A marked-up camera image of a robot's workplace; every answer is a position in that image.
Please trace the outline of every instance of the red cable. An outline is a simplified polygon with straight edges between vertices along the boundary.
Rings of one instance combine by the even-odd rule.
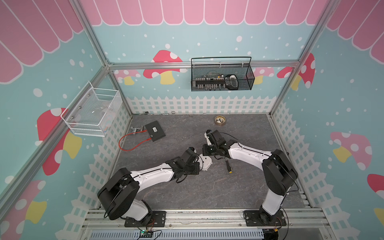
[[[132,148],[132,149],[129,149],[129,150],[127,150],[127,149],[122,149],[121,147],[120,147],[120,142],[121,142],[121,140],[124,138],[124,137],[126,137],[126,136],[128,136],[128,135],[131,135],[131,134],[133,134],[133,133],[140,133],[140,132],[131,132],[131,133],[128,133],[127,135],[124,135],[121,139],[120,139],[120,141],[119,141],[119,148],[121,149],[121,150],[123,150],[123,151],[132,151],[133,149],[135,149],[135,148],[137,148],[140,144],[142,144],[143,142],[146,142],[146,141],[149,141],[149,140],[151,140],[152,138],[148,138],[147,140],[144,140],[144,141],[142,141],[141,143],[139,143],[138,145],[136,145],[134,148]]]

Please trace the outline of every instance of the black wire basket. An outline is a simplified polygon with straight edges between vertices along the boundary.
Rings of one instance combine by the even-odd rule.
[[[255,76],[250,63],[251,57],[191,58],[191,89],[251,90]]]

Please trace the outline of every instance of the white picket fence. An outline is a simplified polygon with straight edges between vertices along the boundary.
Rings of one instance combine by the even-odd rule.
[[[339,206],[341,199],[333,196],[333,186],[325,181],[326,173],[320,172],[319,162],[313,159],[314,152],[309,151],[309,144],[304,142],[304,135],[300,135],[300,128],[296,128],[296,121],[292,120],[286,103],[281,103],[274,115],[284,146],[299,173],[299,178],[308,199],[314,207],[321,207],[338,239],[343,237],[357,240],[360,231],[348,223],[349,213],[343,212]]]
[[[201,114],[201,113],[268,113],[270,112],[273,104],[276,101],[276,96],[273,98],[261,98],[260,96],[256,99],[250,98],[238,98],[237,96],[231,99],[219,97],[215,99],[211,97],[208,99],[204,97],[200,99],[191,97],[185,99],[181,97],[177,99],[173,97],[169,99],[165,97],[161,99],[157,97],[154,99],[150,97],[146,99],[127,98],[129,107],[134,113],[150,112],[152,114],[162,114],[175,112],[176,114]]]
[[[71,213],[64,216],[66,222],[64,228],[55,233],[58,240],[78,239],[79,229],[85,221],[88,210],[96,207],[97,192],[108,181],[108,174],[112,171],[111,168],[119,150],[119,140],[126,131],[128,119],[127,111],[124,106],[121,106],[106,136],[102,138],[103,145],[98,146],[98,154],[93,156],[94,163],[89,164],[90,172],[84,175],[84,185],[78,187],[78,198],[71,201],[73,209]]]

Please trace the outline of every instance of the painted mushroom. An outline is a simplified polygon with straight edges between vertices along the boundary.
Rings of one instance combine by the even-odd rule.
[[[253,84],[257,85],[263,82],[263,76],[273,77],[275,75],[275,71],[273,70],[273,67],[255,68],[253,74],[255,76]]]
[[[63,110],[65,110],[65,108],[54,108],[40,115],[37,119],[39,141],[35,142],[36,145],[40,145],[55,125],[61,120],[60,115]],[[81,148],[81,143],[81,137],[76,137],[69,132],[68,129],[43,163],[44,173],[46,175],[52,175],[59,169],[63,150],[67,151],[71,159],[74,159]]]
[[[344,132],[332,132],[329,144],[337,143],[339,148],[333,153],[340,162],[346,162],[350,156],[355,158],[358,167],[365,170],[372,160],[372,147],[364,135],[350,134]]]
[[[384,176],[378,174],[369,174],[367,182],[375,193],[384,198]]]
[[[124,79],[125,85],[133,85],[135,82],[132,80],[132,77],[141,77],[139,72],[137,70],[115,70],[114,74],[119,81],[119,83],[122,83]]]
[[[167,50],[160,50],[156,56],[153,58],[151,62],[155,63],[173,63],[173,62],[182,62],[182,60],[174,53],[167,51]],[[161,76],[160,83],[167,85],[167,84],[174,84],[175,79],[172,76],[172,71],[180,72],[180,73],[186,73],[186,68],[181,69],[146,69],[144,70],[144,77],[146,78],[155,78],[158,75]]]
[[[47,202],[35,202],[33,200],[45,184],[46,182],[41,180],[29,183],[16,204],[0,223],[2,240],[18,240],[22,236],[26,220],[34,224],[40,221],[47,208]]]
[[[278,78],[286,78],[290,75],[292,67],[283,68],[280,72],[277,73]],[[295,77],[291,84],[291,88],[295,91],[299,89],[300,80],[304,81],[305,87],[309,88],[312,85],[315,72],[315,61],[312,53],[309,54],[304,65],[301,67],[299,74]]]

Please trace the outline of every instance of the black box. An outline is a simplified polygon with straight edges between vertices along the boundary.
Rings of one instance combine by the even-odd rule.
[[[157,141],[160,138],[166,136],[158,121],[148,123],[147,125],[145,125],[145,128],[151,136],[152,142]]]

